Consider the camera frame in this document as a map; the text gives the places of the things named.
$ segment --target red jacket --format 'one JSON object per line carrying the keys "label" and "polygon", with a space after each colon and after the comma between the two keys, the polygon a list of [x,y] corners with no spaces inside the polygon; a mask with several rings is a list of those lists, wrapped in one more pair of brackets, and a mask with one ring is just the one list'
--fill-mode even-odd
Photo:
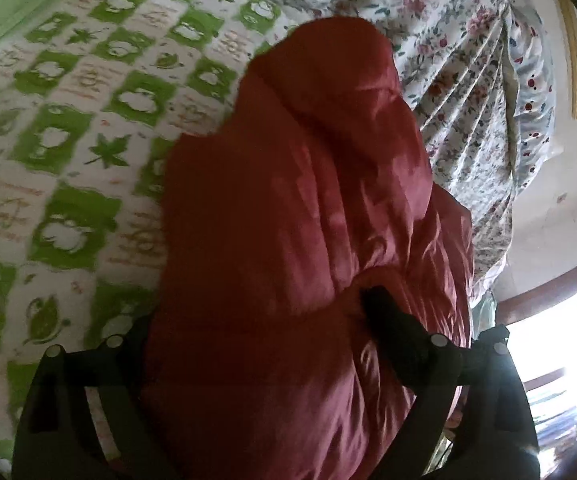
{"label": "red jacket", "polygon": [[364,479],[413,400],[359,303],[469,343],[469,212],[433,184],[391,45],[358,18],[256,57],[168,161],[144,407],[190,479]]}

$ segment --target bed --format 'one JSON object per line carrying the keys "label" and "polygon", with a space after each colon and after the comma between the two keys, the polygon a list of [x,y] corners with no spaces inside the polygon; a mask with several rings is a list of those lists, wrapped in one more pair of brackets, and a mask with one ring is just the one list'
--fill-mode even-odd
{"label": "bed", "polygon": [[214,132],[252,57],[333,14],[391,41],[435,181],[472,214],[473,303],[500,272],[553,129],[529,0],[0,1],[2,470],[44,350],[96,346],[156,303],[174,141]]}

